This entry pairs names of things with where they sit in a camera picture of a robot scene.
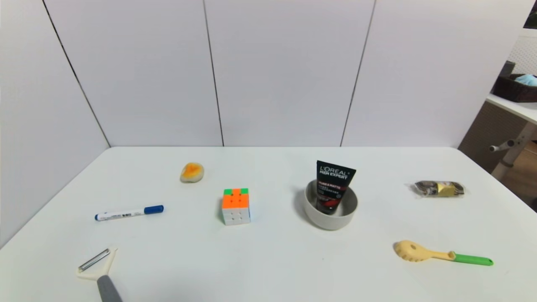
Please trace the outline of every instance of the whiteboard marker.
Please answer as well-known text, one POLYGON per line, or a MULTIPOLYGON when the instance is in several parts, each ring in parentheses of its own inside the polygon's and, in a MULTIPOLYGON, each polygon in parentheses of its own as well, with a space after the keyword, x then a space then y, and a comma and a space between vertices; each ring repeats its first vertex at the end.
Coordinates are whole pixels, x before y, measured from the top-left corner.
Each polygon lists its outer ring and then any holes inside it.
POLYGON ((117 218, 134 217, 140 215, 162 213, 162 211, 164 211, 163 205, 148 206, 139 210, 100 213, 95 215, 95 220, 103 221, 117 218))

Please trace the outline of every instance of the white bowl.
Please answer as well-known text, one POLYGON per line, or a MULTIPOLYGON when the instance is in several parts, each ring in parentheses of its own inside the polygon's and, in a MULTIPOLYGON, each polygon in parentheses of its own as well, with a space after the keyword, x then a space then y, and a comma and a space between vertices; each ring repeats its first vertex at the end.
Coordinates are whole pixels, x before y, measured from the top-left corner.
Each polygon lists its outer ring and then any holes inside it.
POLYGON ((336 212, 333 215, 327 215, 317 210, 317 181, 311 181, 304 190, 303 206, 306 215, 315 225, 320 228, 335 231, 349 224, 352 216, 358 208, 358 198, 351 188, 341 199, 336 212))

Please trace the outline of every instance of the white pegboard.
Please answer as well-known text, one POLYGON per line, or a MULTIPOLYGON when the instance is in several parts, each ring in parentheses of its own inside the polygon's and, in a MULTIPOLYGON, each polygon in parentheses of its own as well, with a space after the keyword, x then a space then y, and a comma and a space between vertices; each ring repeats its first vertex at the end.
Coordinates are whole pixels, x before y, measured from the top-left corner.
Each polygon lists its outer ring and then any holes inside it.
POLYGON ((537 30, 523 29, 508 58, 514 74, 537 75, 537 30))

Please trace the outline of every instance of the panel seam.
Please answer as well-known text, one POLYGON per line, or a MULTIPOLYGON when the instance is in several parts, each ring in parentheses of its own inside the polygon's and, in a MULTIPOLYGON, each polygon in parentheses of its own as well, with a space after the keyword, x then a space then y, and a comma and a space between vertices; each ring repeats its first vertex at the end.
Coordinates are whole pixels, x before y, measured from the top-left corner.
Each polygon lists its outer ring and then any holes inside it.
POLYGON ((347 111, 347 118, 345 119, 345 126, 343 127, 343 134, 341 136, 341 142, 339 146, 343 146, 343 138, 345 137, 345 130, 347 130, 347 122, 349 121, 349 115, 351 114, 352 101, 354 100, 354 93, 356 92, 356 85, 358 83, 358 76, 360 75, 360 69, 362 68, 362 62, 364 61, 364 54, 366 53, 367 39, 369 38, 369 31, 371 30, 371 23, 373 23, 373 14, 375 13, 376 0, 373 2, 373 10, 371 11, 371 18, 369 19, 369 25, 367 26, 366 40, 364 41, 364 48, 362 49, 362 56, 360 57, 360 63, 358 64, 358 72, 356 73, 356 80, 354 81, 354 88, 352 89, 351 102, 349 103, 349 110, 347 111))
POLYGON ((84 99, 86 100, 86 103, 88 104, 88 107, 91 110, 91 114, 95 118, 95 121, 97 122, 97 125, 99 126, 99 129, 101 133, 103 134, 103 137, 106 141, 106 144, 108 145, 108 148, 111 147, 110 142, 108 141, 108 138, 106 137, 106 134, 104 133, 103 127, 101 126, 99 119, 95 115, 95 111, 93 110, 93 107, 91 107, 90 101, 88 100, 88 97, 86 95, 86 92, 84 91, 84 88, 82 88, 82 84, 80 84, 80 80, 78 79, 78 76, 76 75, 75 69, 73 68, 71 64, 71 60, 69 59, 69 56, 67 55, 65 47, 63 47, 62 40, 60 39, 60 35, 58 34, 58 31, 56 30, 56 26, 54 25, 54 22, 52 21, 52 17, 50 16, 50 12, 48 11, 47 4, 45 3, 45 0, 42 0, 43 5, 45 6, 45 10, 47 11, 48 19, 50 20, 50 23, 52 24, 52 28, 54 29, 54 32, 56 33, 56 37, 58 38, 58 41, 60 42, 60 46, 62 47, 63 54, 66 56, 67 62, 69 63, 69 66, 71 67, 72 74, 75 76, 76 82, 78 83, 78 87, 80 87, 80 90, 82 91, 82 95, 84 96, 84 99))
POLYGON ((203 13, 205 15, 205 28, 207 29, 207 42, 209 43, 209 56, 211 57, 211 69, 213 71, 214 95, 216 97, 216 109, 218 110, 218 122, 220 123, 220 136, 222 137, 222 147, 225 147, 224 131, 222 130, 222 118, 220 116, 220 104, 218 102, 218 90, 216 89, 216 75, 214 74, 213 50, 211 49, 211 38, 209 36, 209 22, 207 21, 207 8, 205 7, 205 0, 203 0, 203 13))

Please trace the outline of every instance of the orange painted rock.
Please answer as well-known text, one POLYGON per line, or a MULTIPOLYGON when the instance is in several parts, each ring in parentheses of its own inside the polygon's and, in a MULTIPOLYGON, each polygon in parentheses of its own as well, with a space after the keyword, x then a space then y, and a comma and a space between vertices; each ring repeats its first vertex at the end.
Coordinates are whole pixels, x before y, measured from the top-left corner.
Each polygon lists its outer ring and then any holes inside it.
POLYGON ((203 166, 199 163, 189 162, 181 172, 181 181, 184 183, 195 183, 203 178, 203 166))

